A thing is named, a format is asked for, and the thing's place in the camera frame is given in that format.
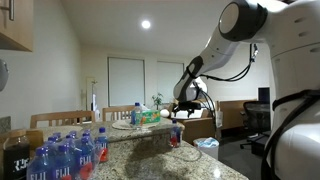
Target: wooden chair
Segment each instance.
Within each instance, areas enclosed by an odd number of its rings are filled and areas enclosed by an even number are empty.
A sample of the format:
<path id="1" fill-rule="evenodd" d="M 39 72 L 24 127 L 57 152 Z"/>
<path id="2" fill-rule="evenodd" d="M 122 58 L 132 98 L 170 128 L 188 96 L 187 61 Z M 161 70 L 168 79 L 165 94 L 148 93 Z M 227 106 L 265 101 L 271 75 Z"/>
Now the wooden chair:
<path id="1" fill-rule="evenodd" d="M 49 126 L 79 125 L 85 118 L 95 122 L 94 111 L 66 111 L 36 114 L 31 116 L 30 128 L 37 128 L 37 123 L 47 121 Z"/>
<path id="2" fill-rule="evenodd" d="M 107 121 L 107 113 L 111 113 L 111 120 L 131 119 L 133 108 L 134 105 L 102 108 L 102 120 Z"/>

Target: jar lid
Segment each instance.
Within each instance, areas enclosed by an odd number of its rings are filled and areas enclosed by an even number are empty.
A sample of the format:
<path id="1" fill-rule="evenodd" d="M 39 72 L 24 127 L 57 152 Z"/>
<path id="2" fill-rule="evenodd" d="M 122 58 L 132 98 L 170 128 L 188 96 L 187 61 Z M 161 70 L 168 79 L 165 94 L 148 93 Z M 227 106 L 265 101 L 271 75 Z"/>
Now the jar lid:
<path id="1" fill-rule="evenodd" d="M 26 135 L 25 129 L 17 129 L 17 130 L 12 130 L 9 132 L 9 137 L 20 137 L 20 136 L 25 136 L 25 135 Z"/>

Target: granite countertop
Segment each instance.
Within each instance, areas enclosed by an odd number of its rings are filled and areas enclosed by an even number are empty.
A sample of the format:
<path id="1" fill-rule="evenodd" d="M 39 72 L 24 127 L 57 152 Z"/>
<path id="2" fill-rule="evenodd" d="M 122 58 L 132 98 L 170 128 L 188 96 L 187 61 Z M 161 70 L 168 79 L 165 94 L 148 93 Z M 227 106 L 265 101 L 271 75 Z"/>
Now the granite countertop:
<path id="1" fill-rule="evenodd" d="M 135 148 L 131 153 L 122 148 L 119 151 L 111 153 L 108 162 L 98 165 L 93 179 L 248 179 L 184 141 L 179 148 Z"/>
<path id="2" fill-rule="evenodd" d="M 95 122 L 90 124 L 83 124 L 81 126 L 83 127 L 83 130 L 90 129 L 94 137 L 98 135 L 100 127 L 106 127 L 109 142 L 117 142 L 159 134 L 168 134 L 170 133 L 170 129 L 172 127 L 172 121 L 162 117 L 158 125 L 142 130 L 115 129 L 112 127 L 112 124 L 114 122 L 115 121 Z M 180 126 L 181 130 L 184 130 L 184 126 L 181 123 L 178 123 L 178 125 Z"/>

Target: computer monitor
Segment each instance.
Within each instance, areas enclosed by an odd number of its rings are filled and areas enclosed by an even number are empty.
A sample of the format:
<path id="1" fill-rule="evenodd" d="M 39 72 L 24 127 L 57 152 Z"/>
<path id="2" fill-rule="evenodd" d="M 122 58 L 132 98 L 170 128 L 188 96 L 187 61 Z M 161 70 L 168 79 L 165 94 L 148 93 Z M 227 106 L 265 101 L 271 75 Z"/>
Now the computer monitor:
<path id="1" fill-rule="evenodd" d="M 264 101 L 270 103 L 270 88 L 259 87 L 258 88 L 258 101 Z"/>

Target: chair back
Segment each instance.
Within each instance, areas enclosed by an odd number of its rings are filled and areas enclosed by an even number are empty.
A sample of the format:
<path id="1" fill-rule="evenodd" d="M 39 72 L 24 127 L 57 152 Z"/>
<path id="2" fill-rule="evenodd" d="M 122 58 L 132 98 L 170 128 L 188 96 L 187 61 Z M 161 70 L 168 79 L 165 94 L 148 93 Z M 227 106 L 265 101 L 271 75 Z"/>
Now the chair back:
<path id="1" fill-rule="evenodd" d="M 248 129 L 257 133 L 271 129 L 270 104 L 262 101 L 248 101 L 243 104 L 247 115 Z"/>
<path id="2" fill-rule="evenodd" d="M 30 128 L 37 128 L 38 122 L 48 122 L 48 126 L 79 125 L 90 119 L 95 122 L 94 111 L 66 111 L 36 114 L 31 116 Z"/>
<path id="3" fill-rule="evenodd" d="M 102 108 L 102 121 L 107 121 L 107 113 L 111 114 L 110 120 L 131 119 L 133 108 L 134 105 Z"/>

